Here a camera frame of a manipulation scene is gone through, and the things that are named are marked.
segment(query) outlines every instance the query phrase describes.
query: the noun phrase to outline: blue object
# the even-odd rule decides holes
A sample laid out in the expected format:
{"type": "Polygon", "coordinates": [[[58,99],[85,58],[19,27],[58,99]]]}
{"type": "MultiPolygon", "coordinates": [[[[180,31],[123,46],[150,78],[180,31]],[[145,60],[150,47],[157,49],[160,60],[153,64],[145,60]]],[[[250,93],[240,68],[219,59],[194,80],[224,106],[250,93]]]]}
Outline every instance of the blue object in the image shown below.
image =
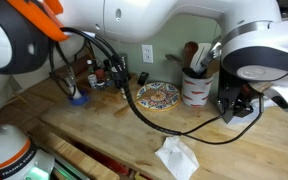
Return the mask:
{"type": "Polygon", "coordinates": [[[90,98],[87,96],[86,90],[80,90],[81,97],[78,99],[73,99],[72,97],[68,97],[68,100],[73,106],[81,106],[85,104],[90,98]]]}
{"type": "Polygon", "coordinates": [[[106,86],[112,86],[114,84],[114,81],[113,80],[108,80],[106,81],[106,86]]]}

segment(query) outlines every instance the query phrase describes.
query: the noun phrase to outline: wooden board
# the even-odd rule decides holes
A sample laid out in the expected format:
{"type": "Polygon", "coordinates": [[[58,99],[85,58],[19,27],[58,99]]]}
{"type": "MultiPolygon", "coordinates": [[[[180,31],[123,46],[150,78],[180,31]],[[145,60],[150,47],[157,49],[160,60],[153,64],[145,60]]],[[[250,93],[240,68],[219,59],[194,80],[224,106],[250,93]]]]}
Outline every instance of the wooden board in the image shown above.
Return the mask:
{"type": "Polygon", "coordinates": [[[16,100],[8,103],[0,110],[0,125],[11,124],[21,127],[27,121],[38,116],[54,103],[34,94],[23,92],[20,94],[27,103],[16,100]]]}
{"type": "MultiPolygon", "coordinates": [[[[133,85],[133,94],[139,88],[133,85]]],[[[174,179],[155,155],[166,134],[141,122],[131,111],[114,118],[127,102],[116,103],[96,93],[82,107],[61,101],[40,116],[52,128],[154,179],[174,179]]],[[[188,131],[218,115],[215,103],[190,108],[183,103],[166,112],[139,109],[148,119],[166,128],[188,131]]],[[[194,136],[208,141],[235,137],[247,124],[227,125],[223,120],[201,129],[194,136]]],[[[268,108],[261,120],[240,140],[227,145],[206,145],[186,137],[199,169],[191,179],[288,179],[288,114],[268,108]]]]}
{"type": "Polygon", "coordinates": [[[47,99],[52,102],[58,102],[64,98],[66,95],[60,90],[60,88],[56,85],[56,83],[47,78],[34,86],[28,88],[25,92],[34,94],[41,98],[47,99]]]}

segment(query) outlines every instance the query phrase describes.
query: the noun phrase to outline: green wall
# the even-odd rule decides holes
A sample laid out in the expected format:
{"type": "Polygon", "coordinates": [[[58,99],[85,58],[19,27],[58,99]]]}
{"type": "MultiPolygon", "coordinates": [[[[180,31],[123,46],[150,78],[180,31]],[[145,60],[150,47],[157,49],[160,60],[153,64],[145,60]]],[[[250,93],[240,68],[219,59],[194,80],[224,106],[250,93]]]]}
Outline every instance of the green wall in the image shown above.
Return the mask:
{"type": "MultiPolygon", "coordinates": [[[[126,44],[113,40],[108,40],[108,42],[118,53],[123,52],[128,55],[130,72],[137,74],[143,71],[148,72],[149,81],[163,81],[180,86],[181,68],[167,60],[165,54],[174,54],[183,58],[183,48],[186,42],[208,43],[219,34],[219,27],[214,20],[191,15],[177,15],[171,18],[159,33],[140,44],[126,44]],[[143,63],[142,44],[153,45],[153,64],[143,63]]],[[[100,59],[106,59],[98,49],[94,48],[94,52],[100,59]]]]}

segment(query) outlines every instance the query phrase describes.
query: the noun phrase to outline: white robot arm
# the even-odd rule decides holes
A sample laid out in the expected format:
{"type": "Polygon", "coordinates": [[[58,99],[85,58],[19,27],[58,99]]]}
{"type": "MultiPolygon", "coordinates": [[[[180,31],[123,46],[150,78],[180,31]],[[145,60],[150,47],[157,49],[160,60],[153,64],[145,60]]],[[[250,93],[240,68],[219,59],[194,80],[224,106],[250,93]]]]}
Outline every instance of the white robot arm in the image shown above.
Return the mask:
{"type": "MultiPolygon", "coordinates": [[[[28,2],[38,4],[37,0],[28,2]]],[[[168,19],[179,13],[214,19],[222,31],[223,72],[245,82],[271,82],[272,86],[264,94],[288,110],[288,21],[282,21],[276,0],[60,2],[64,13],[57,17],[64,26],[127,43],[137,43],[151,37],[168,19]]],[[[9,8],[6,1],[0,0],[0,74],[4,74],[0,75],[0,108],[7,99],[4,92],[8,75],[39,68],[45,61],[49,46],[48,38],[43,33],[9,8]],[[9,23],[11,18],[14,18],[12,22],[15,24],[9,23]]],[[[0,138],[11,137],[8,141],[16,144],[12,146],[12,151],[5,149],[9,153],[0,153],[3,154],[0,164],[12,158],[26,144],[25,136],[15,129],[0,127],[0,138]]],[[[8,178],[24,177],[30,165],[8,178]]],[[[49,161],[43,170],[49,171],[51,165],[49,161]]]]}

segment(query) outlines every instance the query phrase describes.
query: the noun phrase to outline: wooden spoon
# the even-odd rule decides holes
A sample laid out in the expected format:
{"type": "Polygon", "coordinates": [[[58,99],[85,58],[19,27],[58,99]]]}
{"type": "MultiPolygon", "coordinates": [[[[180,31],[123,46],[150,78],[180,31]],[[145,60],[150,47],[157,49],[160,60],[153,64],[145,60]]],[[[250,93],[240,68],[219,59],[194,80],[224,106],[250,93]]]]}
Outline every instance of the wooden spoon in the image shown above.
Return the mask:
{"type": "Polygon", "coordinates": [[[184,47],[184,55],[185,55],[185,60],[184,60],[184,67],[190,67],[191,62],[193,59],[194,54],[198,50],[198,44],[196,42],[190,41],[185,44],[184,47]]]}
{"type": "MultiPolygon", "coordinates": [[[[152,97],[156,94],[156,90],[155,89],[148,89],[147,91],[145,91],[141,97],[139,97],[134,103],[137,103],[147,97],[152,97]]],[[[121,115],[123,115],[125,112],[127,112],[127,110],[130,108],[130,106],[127,104],[124,107],[122,107],[121,109],[117,110],[114,113],[115,117],[120,117],[121,115]]]]}
{"type": "Polygon", "coordinates": [[[207,65],[206,73],[204,74],[203,77],[209,78],[219,70],[220,70],[220,62],[218,60],[211,60],[207,65]]]}

